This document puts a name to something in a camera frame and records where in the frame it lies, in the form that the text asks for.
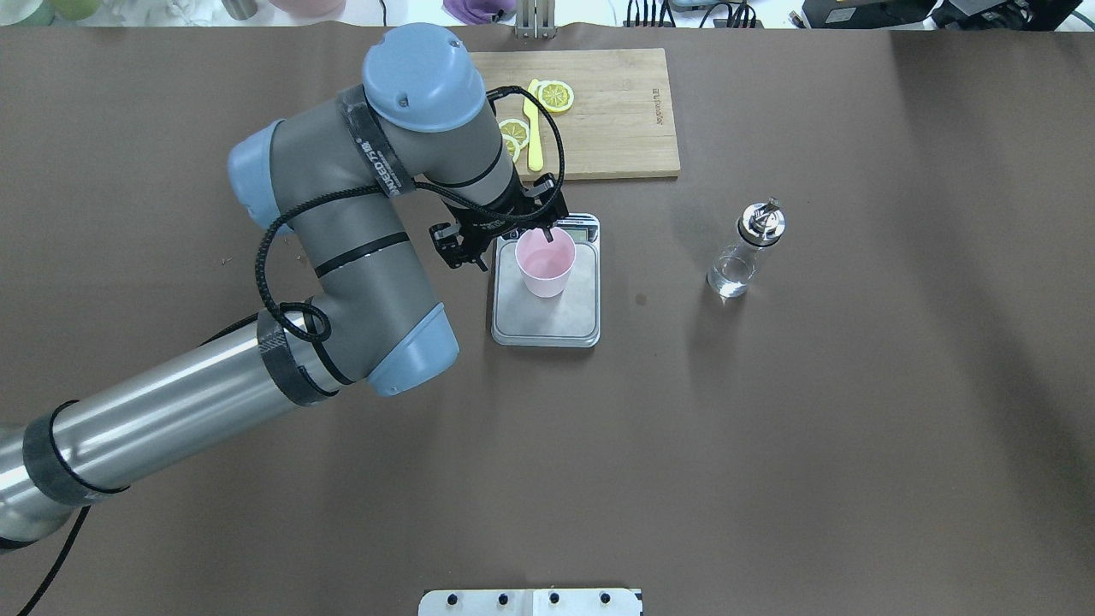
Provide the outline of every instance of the white bracket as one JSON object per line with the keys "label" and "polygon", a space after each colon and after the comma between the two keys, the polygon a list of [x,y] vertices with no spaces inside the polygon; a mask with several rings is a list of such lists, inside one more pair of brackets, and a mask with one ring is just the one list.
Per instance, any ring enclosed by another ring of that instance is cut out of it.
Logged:
{"label": "white bracket", "polygon": [[418,616],[643,616],[639,589],[429,591]]}
{"label": "white bracket", "polygon": [[555,38],[555,0],[517,0],[518,38]]}

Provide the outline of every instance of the brown table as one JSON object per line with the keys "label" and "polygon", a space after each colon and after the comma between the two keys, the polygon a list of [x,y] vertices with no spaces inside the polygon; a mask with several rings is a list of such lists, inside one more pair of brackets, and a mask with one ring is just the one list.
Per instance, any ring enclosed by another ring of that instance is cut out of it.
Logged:
{"label": "brown table", "polygon": [[[1095,36],[637,32],[683,171],[575,182],[592,351],[507,349],[488,276],[400,205],[460,339],[94,508],[38,614],[413,615],[438,588],[624,584],[648,614],[1095,613]],[[233,143],[360,79],[379,30],[0,30],[0,420],[253,313]],[[788,230],[744,299],[748,202]],[[315,288],[279,243],[278,297]],[[64,532],[0,559],[14,613]]]}

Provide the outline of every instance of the purple cloth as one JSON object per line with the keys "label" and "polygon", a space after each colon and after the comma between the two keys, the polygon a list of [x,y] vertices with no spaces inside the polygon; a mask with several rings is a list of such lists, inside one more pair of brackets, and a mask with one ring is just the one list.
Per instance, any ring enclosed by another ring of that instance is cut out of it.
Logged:
{"label": "purple cloth", "polygon": [[474,25],[491,23],[499,11],[514,12],[517,0],[443,0],[441,4],[452,16]]}

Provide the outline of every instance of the lemon slice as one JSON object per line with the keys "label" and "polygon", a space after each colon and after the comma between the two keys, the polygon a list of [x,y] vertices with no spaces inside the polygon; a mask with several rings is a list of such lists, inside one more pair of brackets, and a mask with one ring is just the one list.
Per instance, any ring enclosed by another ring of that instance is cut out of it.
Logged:
{"label": "lemon slice", "polygon": [[503,135],[509,135],[517,139],[518,149],[529,144],[529,125],[520,119],[509,118],[498,123],[498,129]]}
{"label": "lemon slice", "polygon": [[563,113],[574,105],[574,90],[562,81],[541,81],[535,95],[552,113]]}
{"label": "lemon slice", "polygon": [[517,159],[521,155],[521,142],[510,135],[503,135],[502,141],[506,144],[506,151],[509,152],[509,156],[516,163]]}

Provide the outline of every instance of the wooden cutting board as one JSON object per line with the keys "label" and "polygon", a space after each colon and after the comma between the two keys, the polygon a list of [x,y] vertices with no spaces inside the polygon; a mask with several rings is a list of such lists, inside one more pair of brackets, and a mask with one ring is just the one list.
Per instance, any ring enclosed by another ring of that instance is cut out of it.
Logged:
{"label": "wooden cutting board", "polygon": [[[567,179],[680,174],[665,49],[492,51],[472,54],[472,58],[488,90],[498,85],[527,89],[533,78],[565,81],[574,89],[574,106],[553,115],[563,136]],[[521,113],[523,100],[512,94],[498,101],[498,120],[528,121]],[[558,171],[555,142],[543,117],[540,138],[544,167],[529,172],[527,149],[522,150],[517,171],[525,179]]]}

